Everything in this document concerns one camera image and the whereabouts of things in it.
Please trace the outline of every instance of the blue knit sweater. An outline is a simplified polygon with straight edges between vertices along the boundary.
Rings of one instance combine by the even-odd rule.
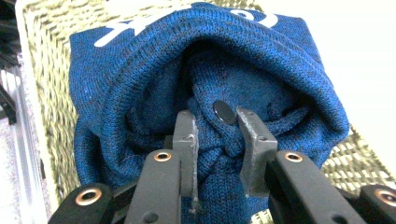
[[[267,206],[244,195],[244,139],[237,124],[216,117],[215,101],[255,111],[280,149],[302,151],[318,167],[347,135],[345,110],[302,19],[196,3],[70,41],[81,184],[116,188],[138,178],[148,153],[173,133],[177,112],[197,118],[201,208],[192,215],[183,199],[184,223],[246,223]]]

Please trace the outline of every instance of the wicker basket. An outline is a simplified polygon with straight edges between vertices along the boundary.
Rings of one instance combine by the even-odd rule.
[[[182,7],[193,0],[149,2],[151,5],[137,3],[138,6],[131,9],[133,13],[125,15],[112,10],[111,3],[99,0],[21,0],[17,3],[23,60],[25,71],[30,75],[26,76],[26,82],[31,92],[26,97],[32,102],[36,147],[44,163],[52,212],[78,186],[73,156],[77,113],[68,88],[69,36],[110,22],[135,20],[165,8]],[[208,2],[262,10],[253,0]],[[394,184],[394,178],[373,154],[354,132],[334,149],[323,171],[337,187],[352,192],[363,184]]]

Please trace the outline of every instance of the white lettering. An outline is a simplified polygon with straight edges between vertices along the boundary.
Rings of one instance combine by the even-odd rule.
[[[152,24],[153,22],[159,20],[162,17],[165,17],[175,11],[180,11],[183,9],[188,9],[191,8],[191,5],[186,5],[184,7],[180,7],[178,9],[173,9],[170,8],[168,10],[165,10],[164,12],[154,15],[154,16],[149,16],[146,18],[143,18],[141,20],[135,20],[135,21],[130,21],[129,23],[116,23],[116,24],[110,24],[106,26],[106,28],[111,28],[113,29],[110,33],[107,35],[103,36],[99,40],[97,40],[94,45],[97,48],[101,48],[108,44],[111,40],[116,38],[119,34],[124,32],[127,29],[134,29],[134,35],[138,35],[140,32],[142,32],[148,25]]]
[[[247,20],[254,21],[254,16],[245,10],[240,10],[240,9],[233,9],[231,10],[231,13],[237,16],[241,16]],[[265,18],[261,21],[258,21],[259,24],[271,28],[277,24],[277,16],[271,13],[265,13]]]
[[[134,35],[138,35],[138,34],[140,34],[140,32],[142,32],[144,29],[146,29],[146,27],[148,25],[159,20],[160,18],[165,17],[175,11],[180,11],[180,10],[188,9],[188,8],[191,8],[191,6],[187,5],[182,8],[178,8],[177,10],[170,8],[168,10],[165,10],[163,13],[153,15],[150,17],[146,17],[146,18],[143,18],[140,20],[130,21],[128,23],[121,22],[121,23],[116,23],[116,24],[110,24],[106,28],[110,28],[113,30],[110,31],[110,33],[108,33],[107,35],[105,35],[102,38],[100,38],[99,40],[97,40],[94,43],[94,45],[97,48],[101,48],[101,47],[105,46],[106,44],[108,44],[110,41],[112,41],[114,38],[116,38],[119,34],[121,34],[122,32],[124,32],[125,30],[128,30],[128,29],[133,29]],[[251,14],[248,11],[241,10],[241,9],[233,9],[230,12],[233,13],[234,15],[243,17],[247,20],[254,21],[253,14]],[[271,28],[277,24],[277,21],[278,21],[278,18],[276,15],[266,13],[265,18],[263,20],[257,21],[257,22],[267,28]]]

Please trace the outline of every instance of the fabric fold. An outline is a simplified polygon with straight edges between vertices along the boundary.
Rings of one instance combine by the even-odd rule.
[[[246,222],[266,200],[244,195],[238,174],[245,143],[237,125],[216,117],[217,100],[255,111],[280,149],[302,151],[320,166],[347,135],[347,116],[304,21],[271,17],[198,3],[137,36],[126,29],[100,48],[94,43],[111,29],[72,35],[81,184],[116,188],[138,178],[148,153],[173,133],[177,113],[189,109],[199,131],[202,209],[185,214],[191,205],[183,200],[184,220]]]

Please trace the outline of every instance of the white background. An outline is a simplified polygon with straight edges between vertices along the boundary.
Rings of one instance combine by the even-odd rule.
[[[303,18],[349,121],[396,175],[396,2],[261,0]]]

